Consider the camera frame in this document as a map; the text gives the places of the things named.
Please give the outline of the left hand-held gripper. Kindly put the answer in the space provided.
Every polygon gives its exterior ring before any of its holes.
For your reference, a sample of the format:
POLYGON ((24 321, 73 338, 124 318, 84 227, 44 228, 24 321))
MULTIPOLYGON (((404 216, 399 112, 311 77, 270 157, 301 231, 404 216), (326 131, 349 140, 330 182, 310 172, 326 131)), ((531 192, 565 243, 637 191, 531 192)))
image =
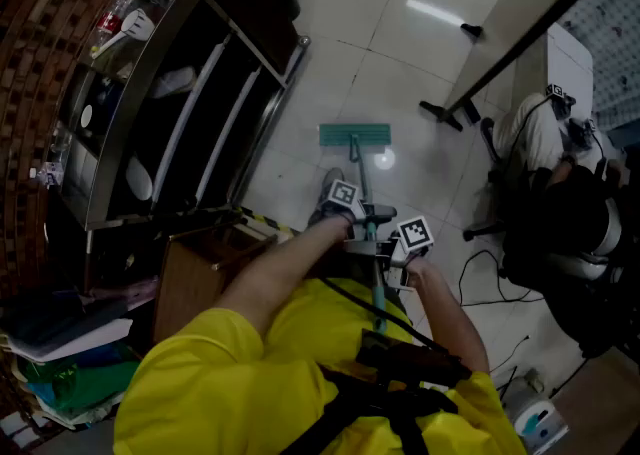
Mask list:
POLYGON ((324 206, 333 213, 346 214, 354 224, 362 225, 365 238, 375 237, 374 223, 389 223, 397 216, 397 210, 393 206, 374 205, 373 223, 368 219, 365 203, 360 198, 359 187, 340 179, 335 179, 331 183, 324 206))

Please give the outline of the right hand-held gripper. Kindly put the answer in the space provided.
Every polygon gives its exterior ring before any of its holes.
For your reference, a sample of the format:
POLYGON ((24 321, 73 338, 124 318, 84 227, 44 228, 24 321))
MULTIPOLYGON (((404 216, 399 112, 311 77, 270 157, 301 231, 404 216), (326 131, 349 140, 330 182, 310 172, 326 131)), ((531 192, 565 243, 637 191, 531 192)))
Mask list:
POLYGON ((347 240, 343 243, 343 249, 345 252, 362 256, 391 254, 388 284, 392 288, 407 288, 409 279, 407 265, 429 251, 434 243, 434 237, 426 218, 417 216, 399 222, 389 240, 347 240))

